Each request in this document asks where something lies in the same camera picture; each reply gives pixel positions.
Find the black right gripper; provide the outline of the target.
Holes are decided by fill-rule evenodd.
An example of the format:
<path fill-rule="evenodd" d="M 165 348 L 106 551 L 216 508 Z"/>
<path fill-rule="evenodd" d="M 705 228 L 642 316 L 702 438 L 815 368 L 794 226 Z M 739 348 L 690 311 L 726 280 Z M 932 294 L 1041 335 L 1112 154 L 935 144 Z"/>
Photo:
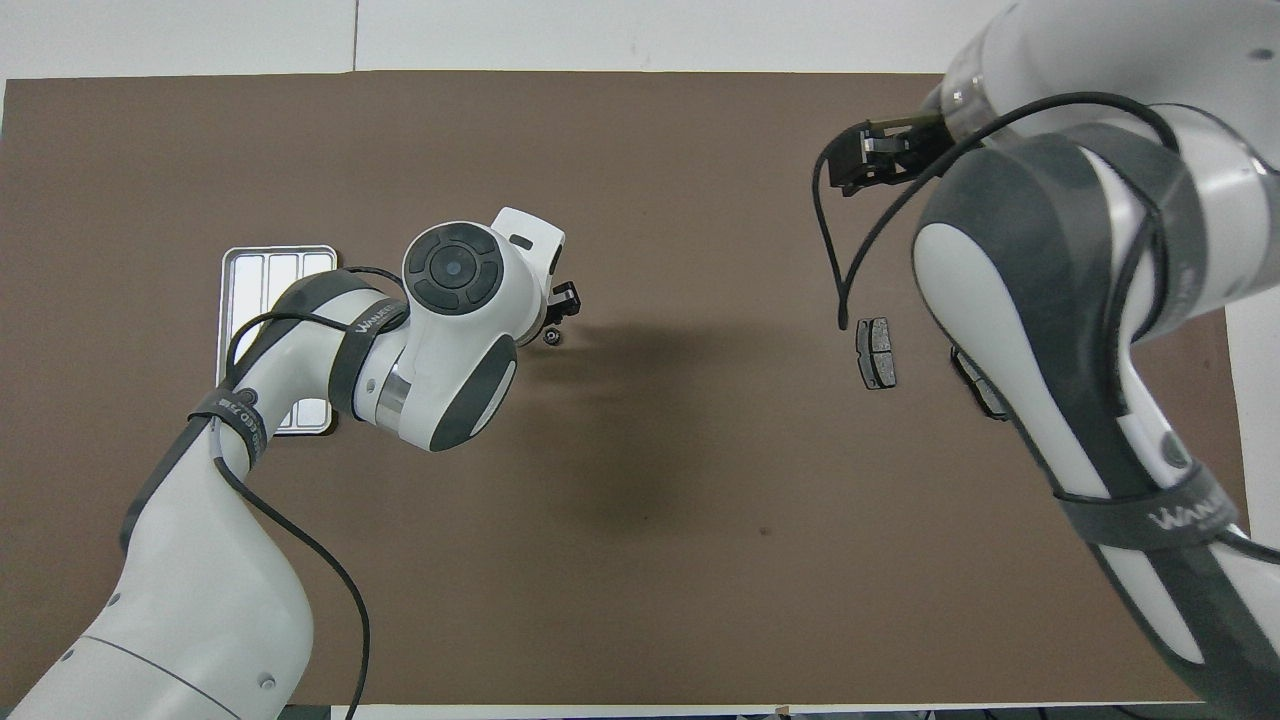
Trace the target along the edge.
<path fill-rule="evenodd" d="M 955 145 L 946 126 L 878 131 L 869 161 L 865 141 L 870 133 L 870 126 L 851 126 L 829 141 L 829 163 L 842 164 L 840 192 L 846 199 L 870 187 L 914 181 Z"/>

